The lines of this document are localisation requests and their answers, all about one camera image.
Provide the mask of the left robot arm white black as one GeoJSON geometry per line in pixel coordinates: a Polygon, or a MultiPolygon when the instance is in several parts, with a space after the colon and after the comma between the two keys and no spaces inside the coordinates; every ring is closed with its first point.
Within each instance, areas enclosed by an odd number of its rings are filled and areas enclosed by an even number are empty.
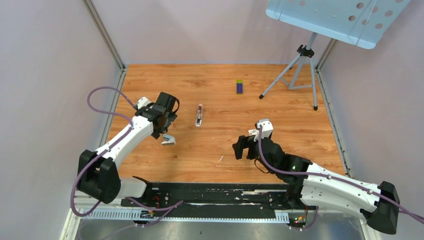
{"type": "Polygon", "coordinates": [[[134,198],[142,207],[152,203],[153,193],[147,189],[147,181],[122,178],[119,167],[144,139],[158,139],[168,132],[177,118],[180,101],[161,92],[156,101],[140,98],[134,108],[134,116],[115,137],[94,151],[83,151],[79,157],[75,189],[104,204],[126,197],[134,198]]]}

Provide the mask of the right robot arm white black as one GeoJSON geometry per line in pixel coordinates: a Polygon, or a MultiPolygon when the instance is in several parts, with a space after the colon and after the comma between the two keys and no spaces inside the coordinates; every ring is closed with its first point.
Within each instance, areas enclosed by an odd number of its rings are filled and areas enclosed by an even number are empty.
{"type": "Polygon", "coordinates": [[[384,234],[397,232],[400,198],[396,187],[355,180],[324,169],[312,161],[286,153],[269,137],[241,135],[232,145],[236,159],[258,160],[270,174],[289,185],[286,204],[329,209],[352,215],[384,234]]]}

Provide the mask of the white staple box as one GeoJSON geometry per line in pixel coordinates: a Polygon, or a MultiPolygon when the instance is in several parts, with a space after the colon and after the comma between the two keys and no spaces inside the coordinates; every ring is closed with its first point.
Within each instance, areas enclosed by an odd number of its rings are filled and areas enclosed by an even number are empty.
{"type": "Polygon", "coordinates": [[[249,136],[256,136],[259,133],[257,129],[249,129],[248,134],[249,136]]]}

